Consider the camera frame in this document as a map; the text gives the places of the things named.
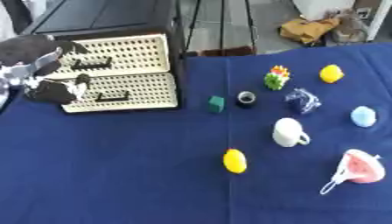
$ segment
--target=floor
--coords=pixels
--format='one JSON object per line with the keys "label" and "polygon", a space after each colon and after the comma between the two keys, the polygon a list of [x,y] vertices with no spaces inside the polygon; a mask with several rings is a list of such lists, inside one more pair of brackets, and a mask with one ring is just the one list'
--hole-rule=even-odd
{"label": "floor", "polygon": [[[196,0],[181,0],[188,27]],[[250,0],[255,20],[258,53],[278,53],[301,47],[300,44],[281,38],[277,28],[284,22],[299,16],[291,0]],[[198,23],[190,50],[219,48],[221,0],[202,0]],[[243,0],[227,0],[225,47],[250,44],[245,4]],[[374,42],[392,42],[392,12],[389,13]]]}

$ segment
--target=green cube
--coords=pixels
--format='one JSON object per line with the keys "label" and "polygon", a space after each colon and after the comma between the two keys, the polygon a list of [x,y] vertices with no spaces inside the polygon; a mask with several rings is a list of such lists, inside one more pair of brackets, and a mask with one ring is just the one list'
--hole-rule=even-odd
{"label": "green cube", "polygon": [[225,108],[225,99],[216,95],[210,97],[208,101],[208,110],[210,112],[219,114]]}

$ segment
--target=white mug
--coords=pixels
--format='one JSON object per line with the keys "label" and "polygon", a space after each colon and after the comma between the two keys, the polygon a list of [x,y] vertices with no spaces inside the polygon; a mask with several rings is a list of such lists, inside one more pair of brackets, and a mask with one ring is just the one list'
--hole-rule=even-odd
{"label": "white mug", "polygon": [[272,137],[283,147],[293,147],[297,144],[307,145],[311,142],[309,136],[304,133],[301,123],[288,117],[276,122]]}

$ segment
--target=tripod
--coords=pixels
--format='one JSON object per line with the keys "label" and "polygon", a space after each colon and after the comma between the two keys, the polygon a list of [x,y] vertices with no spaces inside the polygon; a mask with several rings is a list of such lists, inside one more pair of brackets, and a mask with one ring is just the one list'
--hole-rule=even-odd
{"label": "tripod", "polygon": [[[252,41],[252,47],[253,47],[253,53],[256,53],[256,39],[255,39],[255,33],[253,30],[254,27],[254,21],[252,18],[252,14],[250,11],[250,3],[249,0],[244,0],[245,1],[245,6],[246,6],[246,12],[247,12],[247,17],[248,17],[248,28],[250,32],[250,39]],[[192,37],[193,37],[193,32],[194,32],[194,27],[196,25],[197,17],[200,12],[200,5],[201,5],[201,0],[197,0],[196,6],[194,9],[193,17],[192,17],[192,22],[189,26],[190,32],[188,39],[186,41],[186,51],[189,49],[189,45],[191,44]],[[226,0],[221,0],[221,7],[220,7],[220,41],[219,41],[219,46],[220,46],[220,56],[224,56],[224,35],[225,35],[225,11],[226,11]]]}

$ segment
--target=drawer handle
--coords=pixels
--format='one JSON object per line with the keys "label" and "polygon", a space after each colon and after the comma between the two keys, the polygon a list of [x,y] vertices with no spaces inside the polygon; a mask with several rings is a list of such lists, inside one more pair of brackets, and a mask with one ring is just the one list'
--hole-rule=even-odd
{"label": "drawer handle", "polygon": [[125,91],[123,97],[117,98],[103,98],[103,93],[98,94],[98,98],[96,98],[96,102],[127,102],[130,99],[130,92]]}
{"label": "drawer handle", "polygon": [[86,69],[93,69],[93,68],[111,68],[112,67],[112,57],[108,57],[106,59],[106,62],[104,63],[96,63],[92,65],[83,65],[81,63],[81,59],[77,59],[75,61],[75,64],[71,66],[71,69],[73,70],[86,70]]}

